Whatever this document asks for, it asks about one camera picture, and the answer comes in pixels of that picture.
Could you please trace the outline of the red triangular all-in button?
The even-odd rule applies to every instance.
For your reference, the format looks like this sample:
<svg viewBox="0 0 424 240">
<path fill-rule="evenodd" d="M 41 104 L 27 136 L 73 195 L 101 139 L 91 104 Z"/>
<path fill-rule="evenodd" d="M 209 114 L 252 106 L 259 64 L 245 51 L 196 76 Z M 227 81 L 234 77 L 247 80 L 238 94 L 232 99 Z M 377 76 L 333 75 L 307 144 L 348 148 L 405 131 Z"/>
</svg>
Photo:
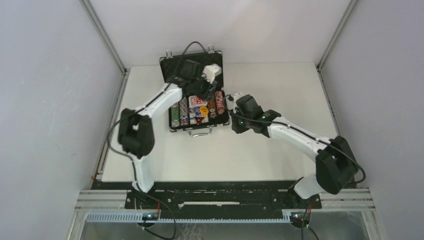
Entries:
<svg viewBox="0 0 424 240">
<path fill-rule="evenodd" d="M 204 116 L 193 116 L 193 117 L 191 118 L 192 123 L 193 123 L 193 124 L 196 124 L 196 125 L 201 124 L 201 123 L 204 121 L 204 119 L 205 119 L 205 117 L 204 117 Z"/>
</svg>

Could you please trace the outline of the black aluminium poker case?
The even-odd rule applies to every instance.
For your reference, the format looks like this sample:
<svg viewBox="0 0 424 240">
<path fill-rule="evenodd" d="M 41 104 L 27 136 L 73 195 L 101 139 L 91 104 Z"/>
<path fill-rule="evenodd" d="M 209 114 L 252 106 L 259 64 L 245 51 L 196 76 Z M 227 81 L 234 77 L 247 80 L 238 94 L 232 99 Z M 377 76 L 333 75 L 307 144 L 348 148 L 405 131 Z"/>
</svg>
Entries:
<svg viewBox="0 0 424 240">
<path fill-rule="evenodd" d="M 167 50 L 159 59 L 163 79 L 184 80 L 182 98 L 168 109 L 172 133 L 227 126 L 230 116 L 225 103 L 223 54 L 212 44 L 200 52 L 180 55 Z"/>
</svg>

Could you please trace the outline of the orange big blind button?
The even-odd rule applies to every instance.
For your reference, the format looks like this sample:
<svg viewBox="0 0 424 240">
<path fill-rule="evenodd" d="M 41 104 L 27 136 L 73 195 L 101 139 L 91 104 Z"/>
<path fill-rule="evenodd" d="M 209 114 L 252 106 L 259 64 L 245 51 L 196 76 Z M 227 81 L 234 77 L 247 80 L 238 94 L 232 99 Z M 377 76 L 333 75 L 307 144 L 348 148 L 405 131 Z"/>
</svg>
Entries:
<svg viewBox="0 0 424 240">
<path fill-rule="evenodd" d="M 209 114 L 209 109 L 206 106 L 200 106 L 199 112 L 201 115 L 207 116 Z"/>
</svg>

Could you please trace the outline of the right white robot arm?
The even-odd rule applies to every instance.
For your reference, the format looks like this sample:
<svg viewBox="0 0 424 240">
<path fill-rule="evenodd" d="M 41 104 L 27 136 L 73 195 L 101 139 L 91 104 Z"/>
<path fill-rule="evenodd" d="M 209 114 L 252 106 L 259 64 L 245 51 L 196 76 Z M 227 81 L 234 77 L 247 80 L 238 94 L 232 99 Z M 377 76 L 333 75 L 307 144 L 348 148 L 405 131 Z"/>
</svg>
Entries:
<svg viewBox="0 0 424 240">
<path fill-rule="evenodd" d="M 315 171 L 302 176 L 289 188 L 289 203 L 302 208 L 309 198 L 328 193 L 337 195 L 358 172 L 365 173 L 357 163 L 349 143 L 338 135 L 328 138 L 312 133 L 287 120 L 279 112 L 264 111 L 250 94 L 236 92 L 228 95 L 233 107 L 229 109 L 231 129 L 236 134 L 252 130 L 267 138 L 283 141 L 303 153 L 315 164 Z"/>
</svg>

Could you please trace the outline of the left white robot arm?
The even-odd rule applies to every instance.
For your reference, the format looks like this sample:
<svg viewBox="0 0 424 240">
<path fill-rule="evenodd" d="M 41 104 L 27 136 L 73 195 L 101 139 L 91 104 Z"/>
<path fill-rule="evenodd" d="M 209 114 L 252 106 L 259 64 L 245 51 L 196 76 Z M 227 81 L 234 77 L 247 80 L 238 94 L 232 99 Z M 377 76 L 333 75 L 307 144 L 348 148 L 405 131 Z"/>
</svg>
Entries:
<svg viewBox="0 0 424 240">
<path fill-rule="evenodd" d="M 154 121 L 184 97 L 211 99 L 218 85 L 216 79 L 221 74 L 222 68 L 216 63 L 202 65 L 185 60 L 181 70 L 166 78 L 164 86 L 147 103 L 121 112 L 117 141 L 130 157 L 134 170 L 133 187 L 140 191 L 136 200 L 143 208 L 153 207 L 157 200 L 156 194 L 150 191 L 154 178 L 148 159 L 155 145 Z"/>
</svg>

